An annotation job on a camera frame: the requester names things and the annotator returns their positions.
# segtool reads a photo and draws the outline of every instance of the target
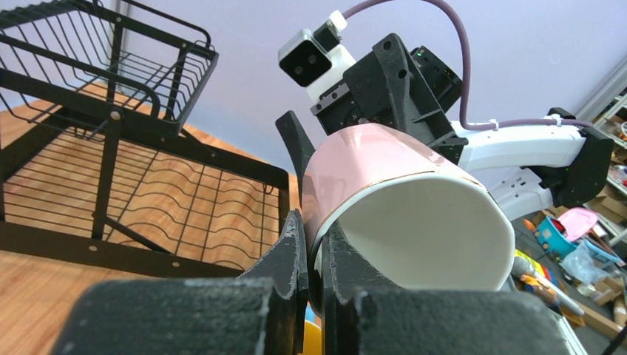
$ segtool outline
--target cardboard box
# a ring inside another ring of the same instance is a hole
[[[612,122],[613,124],[623,124],[623,122],[625,122],[625,120],[623,120],[618,115],[613,115],[610,118],[608,118],[608,122]]]
[[[568,290],[561,281],[557,280],[557,286],[560,288],[560,290],[562,290],[564,294],[569,294]],[[586,322],[583,320],[582,316],[578,316],[572,313],[567,307],[564,307],[563,304],[560,305],[560,311],[562,312],[562,315],[564,315],[564,318],[566,318],[566,320],[570,324],[570,328],[577,329],[586,325]]]
[[[623,204],[624,197],[611,186],[603,188],[599,194],[590,200],[589,205],[595,211],[610,221],[621,224],[627,218],[627,207]]]
[[[566,211],[568,211],[569,209],[564,206],[559,206],[559,207],[551,206],[547,208],[547,210],[551,212],[555,218],[558,218],[562,214],[566,213]]]
[[[594,284],[597,290],[590,295],[598,305],[605,305],[613,301],[615,298],[623,294],[625,285],[622,278],[606,277],[605,279]]]
[[[538,211],[538,213],[533,216],[533,218],[531,219],[531,223],[533,223],[534,226],[538,227],[540,223],[542,223],[542,221],[546,218],[546,216],[555,217],[551,212],[543,209],[542,211]]]
[[[625,165],[627,163],[627,150],[624,150],[622,147],[617,147],[611,154],[612,163]]]
[[[614,300],[614,323],[618,325],[627,323],[627,306],[625,306],[624,294]]]
[[[581,303],[577,303],[583,309],[583,320],[590,328],[596,329],[608,339],[614,339],[623,329],[622,326],[612,322],[597,312],[591,310]],[[627,344],[627,339],[623,341],[623,345]]]

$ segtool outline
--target ceramic cup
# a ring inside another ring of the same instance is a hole
[[[496,291],[512,268],[514,231],[486,188],[380,124],[326,138],[305,171],[302,211],[309,258],[339,220],[348,242],[404,288]]]

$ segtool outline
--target black wire dish rack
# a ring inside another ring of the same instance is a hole
[[[123,1],[198,39],[97,0],[0,12],[0,249],[158,277],[238,275],[279,237],[288,174],[183,128],[217,63],[211,38]],[[172,62],[123,49],[131,35]]]

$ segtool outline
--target mug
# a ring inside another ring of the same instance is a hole
[[[380,124],[325,139],[303,176],[302,215],[309,259],[338,220],[355,250],[404,288],[497,291],[512,268],[512,224],[486,188]]]

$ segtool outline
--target shelf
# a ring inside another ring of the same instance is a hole
[[[590,205],[587,203],[583,204],[584,207],[586,207],[587,209],[591,210]],[[617,237],[619,235],[621,235],[625,229],[619,225],[617,225],[616,223],[608,220],[607,218],[605,218],[602,214],[598,213],[599,216],[599,224],[612,236],[612,237]]]
[[[599,132],[603,133],[605,136],[607,136],[608,138],[611,138],[614,143],[616,143],[618,146],[621,146],[623,149],[627,149],[627,141],[623,141],[622,139],[618,138],[615,135],[611,135],[609,133],[607,133],[606,131],[604,131],[601,128],[598,128]]]
[[[616,95],[613,101],[621,101],[623,97],[621,95]],[[623,104],[623,108],[627,109],[627,103]]]
[[[610,185],[618,189],[618,191],[620,191],[621,194],[623,194],[624,196],[627,196],[627,187],[625,187],[625,185],[623,185],[623,183],[620,180],[608,175],[607,181],[608,183],[610,183]]]
[[[26,106],[27,97],[48,101],[53,112],[40,110],[32,118],[13,116],[29,124],[43,124],[53,116],[50,122],[55,124],[47,121],[49,128],[65,132],[68,126],[78,126],[92,133],[88,139],[105,133],[113,110],[124,117],[124,132],[137,129],[157,139],[176,138],[213,73],[218,54],[206,31],[144,10],[199,34],[185,40],[147,23],[122,21],[123,16],[111,13],[101,1],[51,1],[0,11],[0,87],[6,89],[0,91],[0,101],[11,100],[5,92],[19,94],[19,104]],[[154,53],[180,48],[179,54],[159,62],[150,53],[142,56],[122,50],[122,38],[129,31],[149,40]],[[198,36],[206,41],[196,41]],[[39,70],[24,67],[34,63]],[[102,90],[90,92],[87,87]]]

